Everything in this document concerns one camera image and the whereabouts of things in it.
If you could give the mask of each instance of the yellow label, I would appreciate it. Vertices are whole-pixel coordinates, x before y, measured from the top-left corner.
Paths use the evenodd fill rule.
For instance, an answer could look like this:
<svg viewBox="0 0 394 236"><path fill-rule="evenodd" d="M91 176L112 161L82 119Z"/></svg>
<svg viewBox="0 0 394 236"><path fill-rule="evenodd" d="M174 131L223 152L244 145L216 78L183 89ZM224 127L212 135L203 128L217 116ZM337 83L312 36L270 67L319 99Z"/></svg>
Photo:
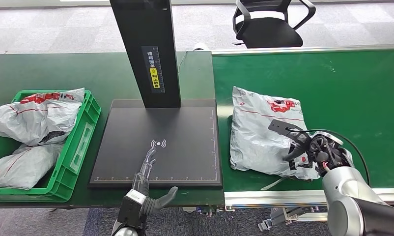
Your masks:
<svg viewBox="0 0 394 236"><path fill-rule="evenodd" d="M159 79L158 79L157 69L150 68L149 71L151 72L152 86L154 87L154 89L159 89Z"/></svg>

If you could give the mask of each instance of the package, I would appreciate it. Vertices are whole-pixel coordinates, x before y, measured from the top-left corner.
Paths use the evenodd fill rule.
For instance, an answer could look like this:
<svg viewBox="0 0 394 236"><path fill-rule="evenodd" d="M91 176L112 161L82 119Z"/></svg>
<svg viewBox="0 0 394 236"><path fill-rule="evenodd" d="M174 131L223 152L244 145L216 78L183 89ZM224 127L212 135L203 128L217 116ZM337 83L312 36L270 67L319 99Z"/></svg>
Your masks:
<svg viewBox="0 0 394 236"><path fill-rule="evenodd" d="M0 136L28 146L60 144L76 124L84 88L38 93L0 107Z"/></svg>
<svg viewBox="0 0 394 236"><path fill-rule="evenodd" d="M273 119L306 129L300 101L271 97L233 87L233 122L230 137L230 163L233 169L252 169L281 177L317 179L313 168L299 167L308 163L304 153L295 158L295 170L282 158L290 152L291 140L268 129Z"/></svg>
<svg viewBox="0 0 394 236"><path fill-rule="evenodd" d="M31 189L53 167L64 144L21 145L0 159L0 186Z"/></svg>

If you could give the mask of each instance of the green table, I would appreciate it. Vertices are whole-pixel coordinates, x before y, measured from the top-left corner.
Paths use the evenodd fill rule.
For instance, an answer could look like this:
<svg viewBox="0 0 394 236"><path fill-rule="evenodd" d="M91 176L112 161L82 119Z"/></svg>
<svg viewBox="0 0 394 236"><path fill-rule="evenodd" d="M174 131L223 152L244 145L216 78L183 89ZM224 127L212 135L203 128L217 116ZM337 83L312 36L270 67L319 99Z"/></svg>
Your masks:
<svg viewBox="0 0 394 236"><path fill-rule="evenodd" d="M214 98L210 52L178 53L183 99ZM140 99L126 53L0 55L0 105L23 89L90 90L102 107L73 197L63 204L0 203L0 207L116 207L128 189L89 189L87 183L113 99ZM168 190L151 190L157 198ZM221 189L180 189L172 206L224 205Z"/></svg>
<svg viewBox="0 0 394 236"><path fill-rule="evenodd" d="M331 129L351 138L365 156L372 187L384 201L394 203L394 49L301 48L183 55L177 56L178 61L183 61L178 63L182 98L213 98L216 94L224 191L181 189L173 206L325 204L321 180L285 180L271 191L262 192L260 188L278 177L229 167L232 86L299 99L307 127ZM2 203L0 207L120 204L126 190L92 190L86 184L111 100L140 97L126 54L0 55L0 105L22 89L79 87L91 90L103 109L73 197L64 204ZM353 155L355 165L363 173L361 162ZM165 191L153 190L151 195L157 197Z"/></svg>
<svg viewBox="0 0 394 236"><path fill-rule="evenodd" d="M325 204L321 179L287 179L259 191L279 177L228 168L232 86L300 100L307 128L350 138L366 159L371 187L394 203L394 48L214 52L213 69L227 206ZM364 176L363 164L346 143Z"/></svg>

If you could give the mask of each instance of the wireless symbol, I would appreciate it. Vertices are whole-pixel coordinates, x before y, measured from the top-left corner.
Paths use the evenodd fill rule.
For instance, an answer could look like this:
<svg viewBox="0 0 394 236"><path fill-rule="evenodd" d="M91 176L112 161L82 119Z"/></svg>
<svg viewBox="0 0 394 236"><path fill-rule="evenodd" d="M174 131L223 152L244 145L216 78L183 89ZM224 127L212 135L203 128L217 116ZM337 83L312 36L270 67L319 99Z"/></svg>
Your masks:
<svg viewBox="0 0 394 236"><path fill-rule="evenodd" d="M162 148L165 148L167 146L167 141L165 139L162 139L162 141L155 141L155 139L153 139L151 141L151 147L156 147L156 146L161 146Z"/></svg>

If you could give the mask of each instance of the green plastic crate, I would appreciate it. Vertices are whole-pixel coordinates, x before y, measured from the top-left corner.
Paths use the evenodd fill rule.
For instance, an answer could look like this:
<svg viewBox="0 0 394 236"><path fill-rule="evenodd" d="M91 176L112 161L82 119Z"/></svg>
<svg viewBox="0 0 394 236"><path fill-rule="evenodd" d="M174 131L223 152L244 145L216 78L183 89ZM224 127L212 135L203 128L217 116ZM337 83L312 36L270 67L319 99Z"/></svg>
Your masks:
<svg viewBox="0 0 394 236"><path fill-rule="evenodd" d="M56 91L22 90L13 98L12 102L21 101L24 97L35 93ZM65 141L55 168L47 172L30 190L0 188L0 202L63 203L68 201L73 194L101 110L91 92L86 90L83 104L77 114L76 125ZM13 139L0 137L0 158L12 154L20 144Z"/></svg>

